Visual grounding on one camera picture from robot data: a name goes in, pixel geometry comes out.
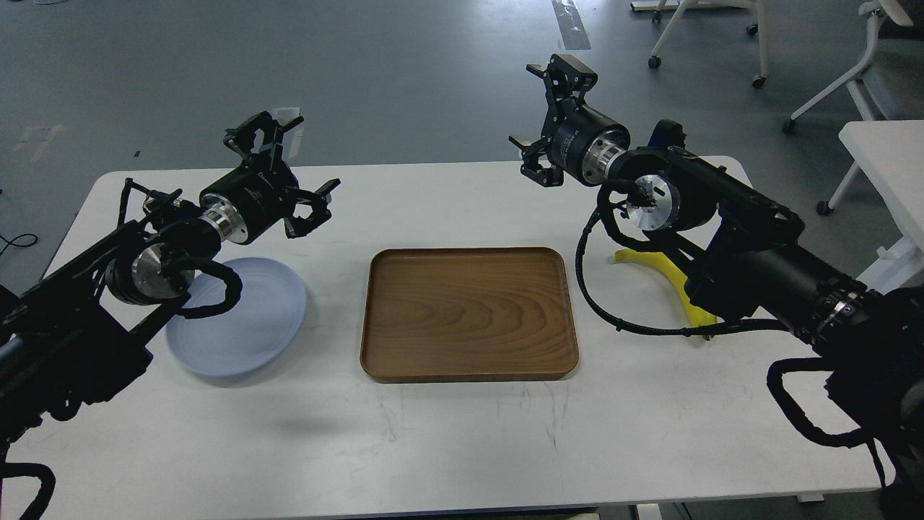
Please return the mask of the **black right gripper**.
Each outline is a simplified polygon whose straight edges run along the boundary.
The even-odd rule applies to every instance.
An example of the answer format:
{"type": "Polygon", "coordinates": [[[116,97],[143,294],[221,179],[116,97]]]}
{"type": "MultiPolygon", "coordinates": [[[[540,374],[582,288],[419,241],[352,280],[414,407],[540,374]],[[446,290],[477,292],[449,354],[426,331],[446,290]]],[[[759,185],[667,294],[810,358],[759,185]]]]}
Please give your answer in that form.
{"type": "Polygon", "coordinates": [[[528,64],[526,70],[544,83],[548,111],[537,141],[508,136],[519,151],[520,173],[544,188],[562,186],[565,173],[584,186],[602,184],[611,161],[627,151],[631,136],[624,125],[586,105],[598,74],[577,56],[558,53],[545,65],[528,64]],[[550,165],[542,164],[545,155],[550,165]]]}

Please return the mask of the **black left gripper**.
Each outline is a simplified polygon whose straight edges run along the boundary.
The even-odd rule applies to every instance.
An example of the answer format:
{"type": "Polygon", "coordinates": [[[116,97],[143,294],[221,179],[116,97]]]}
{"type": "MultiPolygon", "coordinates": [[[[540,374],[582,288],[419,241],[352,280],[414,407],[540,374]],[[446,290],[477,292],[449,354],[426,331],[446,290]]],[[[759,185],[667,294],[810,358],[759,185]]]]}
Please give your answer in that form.
{"type": "Polygon", "coordinates": [[[251,116],[235,128],[227,129],[222,144],[241,159],[241,166],[199,192],[205,209],[223,209],[230,221],[224,233],[232,243],[251,243],[264,231],[283,220],[287,239],[300,239],[313,233],[332,217],[332,192],[340,187],[333,178],[317,191],[301,190],[297,179],[283,164],[284,135],[304,121],[296,116],[280,123],[269,112],[251,116]],[[297,205],[307,205],[307,217],[296,215],[297,205]]]}

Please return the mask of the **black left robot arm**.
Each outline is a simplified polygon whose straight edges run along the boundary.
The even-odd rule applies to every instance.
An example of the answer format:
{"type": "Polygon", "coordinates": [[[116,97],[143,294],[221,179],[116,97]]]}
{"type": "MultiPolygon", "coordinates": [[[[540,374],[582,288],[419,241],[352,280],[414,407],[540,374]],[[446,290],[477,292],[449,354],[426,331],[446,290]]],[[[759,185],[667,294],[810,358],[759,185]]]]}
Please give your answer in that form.
{"type": "Polygon", "coordinates": [[[277,222],[297,239],[330,220],[340,181],[302,190],[284,160],[284,136],[303,121],[263,111],[228,129],[222,142],[240,164],[197,203],[126,178],[115,230],[27,292],[2,289],[3,455],[44,415],[71,420],[143,375],[148,344],[173,317],[233,309],[243,281],[217,262],[225,241],[247,246],[277,222]]]}

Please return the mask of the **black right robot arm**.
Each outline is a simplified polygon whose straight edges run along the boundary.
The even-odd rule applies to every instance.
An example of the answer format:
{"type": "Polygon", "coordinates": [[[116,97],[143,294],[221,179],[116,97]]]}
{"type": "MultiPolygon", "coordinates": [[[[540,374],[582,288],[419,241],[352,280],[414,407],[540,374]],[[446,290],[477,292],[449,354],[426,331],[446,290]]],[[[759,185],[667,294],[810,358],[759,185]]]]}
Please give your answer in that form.
{"type": "Polygon", "coordinates": [[[767,387],[790,424],[821,446],[867,446],[879,476],[884,448],[897,472],[882,486],[888,519],[922,517],[922,287],[881,293],[798,244],[805,225],[724,167],[687,151],[681,124],[659,121],[649,144],[630,147],[623,125],[585,96],[598,75],[577,57],[552,55],[528,72],[544,83],[540,138],[510,136],[521,173],[544,187],[571,176],[597,187],[575,248],[586,302],[614,328],[648,336],[720,336],[785,330],[814,356],[772,363],[767,387]],[[687,276],[690,303],[719,317],[697,328],[658,329],[611,315],[583,274],[596,224],[638,253],[661,253],[687,276]]]}

